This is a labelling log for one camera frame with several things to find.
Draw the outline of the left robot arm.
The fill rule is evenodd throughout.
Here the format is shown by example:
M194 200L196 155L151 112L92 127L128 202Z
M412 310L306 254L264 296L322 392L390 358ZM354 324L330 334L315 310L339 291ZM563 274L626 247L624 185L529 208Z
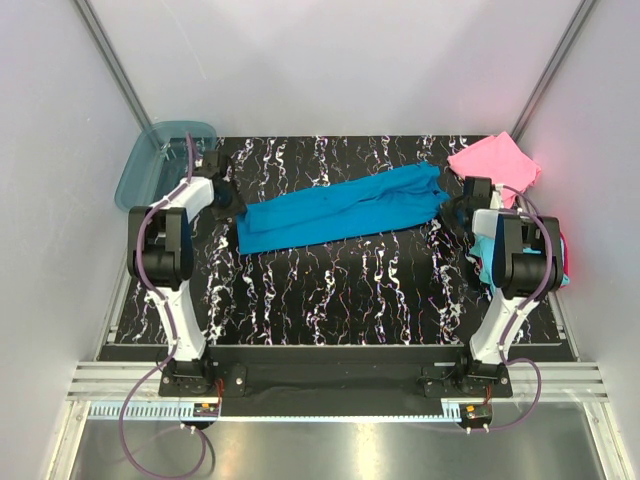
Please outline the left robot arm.
M191 227L204 210L217 220L233 220L247 211L228 175L231 168L231 158L217 150L200 159L190 154L187 175L173 190L128 214L127 268L149 293L167 335L167 358L158 368L164 382L182 384L196 396L214 388L216 372L191 298Z

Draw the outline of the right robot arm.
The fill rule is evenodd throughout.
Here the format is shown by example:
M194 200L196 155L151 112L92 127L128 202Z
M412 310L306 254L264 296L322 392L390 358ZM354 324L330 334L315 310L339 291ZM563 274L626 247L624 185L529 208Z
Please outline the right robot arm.
M489 308L456 360L451 382L466 396L506 383L509 350L529 314L558 290L565 275L560 222L539 213L509 209L502 192L514 188L486 177L468 177L463 193L441 206L445 225L473 241L475 256L494 287Z

